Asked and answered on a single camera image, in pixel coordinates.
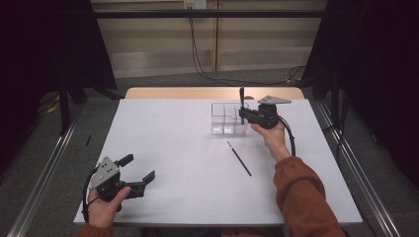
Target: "metal rail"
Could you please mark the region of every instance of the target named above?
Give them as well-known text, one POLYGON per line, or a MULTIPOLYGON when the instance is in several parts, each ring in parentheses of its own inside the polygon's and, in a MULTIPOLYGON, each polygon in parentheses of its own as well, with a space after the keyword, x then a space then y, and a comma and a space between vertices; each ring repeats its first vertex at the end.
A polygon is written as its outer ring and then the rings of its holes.
MULTIPOLYGON (((321 110, 322 115, 324 116, 324 119, 327 122, 327 124, 331 126, 333 122, 331 119, 331 113, 327 106, 324 103, 318 103, 318 107, 321 110)), ((339 139, 342 134, 341 130, 333 128, 332 134, 336 140, 336 143, 339 143, 339 139)), ((370 183, 370 180, 367 178, 367 175, 365 174, 363 168, 358 162, 357 157, 355 156, 345 137, 341 139, 341 151, 343 153, 345 161, 347 162, 352 174, 354 175, 358 185, 360 186, 361 191, 364 197, 366 198, 368 204, 370 205, 370 208, 372 209, 378 221, 378 224, 381 227, 385 236, 400 237, 401 235, 395 227, 390 214, 388 213, 381 199, 378 197, 376 191, 370 183)))
POLYGON ((46 193, 46 189, 50 183, 52 175, 62 157, 62 154, 65 151, 71 135, 73 134, 75 125, 81 117, 83 108, 83 105, 78 106, 77 111, 75 112, 74 120, 70 127, 63 135, 59 136, 52 154, 49 156, 49 160, 47 161, 45 168, 43 169, 42 174, 37 181, 37 184, 35 185, 24 207, 13 223, 13 226, 7 237, 23 237, 26 235, 32 219, 34 218, 38 207, 42 202, 42 198, 46 193))

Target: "white tabletop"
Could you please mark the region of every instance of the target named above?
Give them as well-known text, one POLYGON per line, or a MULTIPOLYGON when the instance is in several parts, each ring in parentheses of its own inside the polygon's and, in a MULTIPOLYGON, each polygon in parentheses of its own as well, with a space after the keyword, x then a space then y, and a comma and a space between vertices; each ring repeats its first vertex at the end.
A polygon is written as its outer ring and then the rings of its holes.
MULTIPOLYGON (((278 225, 275 162, 262 137, 211 133, 212 103, 219 100, 121 100, 99 157, 133 154, 121 179, 140 181, 155 170, 145 196, 127 199, 116 224, 138 226, 278 225), (229 141, 250 177, 229 148, 229 141)), ((256 101, 247 101, 251 109, 256 101)), ((277 105, 295 137, 296 155, 323 181, 327 201, 340 223, 362 222, 345 181, 307 100, 277 105)), ((74 219, 83 223, 80 209, 74 219)))

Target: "power outlet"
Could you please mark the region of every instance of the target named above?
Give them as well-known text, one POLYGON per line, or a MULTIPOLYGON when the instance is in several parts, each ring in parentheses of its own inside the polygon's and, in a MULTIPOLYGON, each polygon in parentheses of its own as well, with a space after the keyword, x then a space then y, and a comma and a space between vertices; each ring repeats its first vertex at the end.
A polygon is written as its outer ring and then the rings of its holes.
POLYGON ((195 0, 195 9, 206 10, 207 0, 195 0))
POLYGON ((195 9, 195 0, 184 0, 184 9, 195 9))

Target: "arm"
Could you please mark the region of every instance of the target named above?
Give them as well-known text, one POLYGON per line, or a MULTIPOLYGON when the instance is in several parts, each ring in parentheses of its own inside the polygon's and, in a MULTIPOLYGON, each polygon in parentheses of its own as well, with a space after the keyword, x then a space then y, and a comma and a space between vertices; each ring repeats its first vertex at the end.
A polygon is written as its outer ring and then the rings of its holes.
POLYGON ((279 123, 267 130, 252 124, 252 128, 263 136, 265 145, 277 160, 274 177, 277 205, 291 235, 345 236, 326 202, 324 187, 317 174, 301 159, 291 157, 285 145, 284 126, 279 123))
POLYGON ((77 233, 77 237, 109 237, 114 236, 112 224, 117 214, 118 206, 129 195, 130 187, 125 187, 114 197, 113 200, 106 202, 97 198, 97 190, 90 192, 88 200, 89 205, 89 223, 77 233))

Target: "orange sweater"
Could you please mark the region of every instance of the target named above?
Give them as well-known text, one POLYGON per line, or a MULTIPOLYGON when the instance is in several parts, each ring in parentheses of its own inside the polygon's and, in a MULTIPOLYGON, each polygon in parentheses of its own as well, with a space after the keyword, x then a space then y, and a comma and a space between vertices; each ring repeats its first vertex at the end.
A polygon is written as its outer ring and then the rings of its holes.
MULTIPOLYGON (((298 157, 289 157, 275 165, 274 184, 277 205, 293 237, 344 237, 338 221, 327 204, 323 184, 317 174, 298 157)), ((222 237, 275 236, 269 228, 224 228, 222 237)), ((111 228, 95 228, 86 224, 78 237, 113 236, 111 228)), ((148 232, 155 237, 155 231, 148 232)))

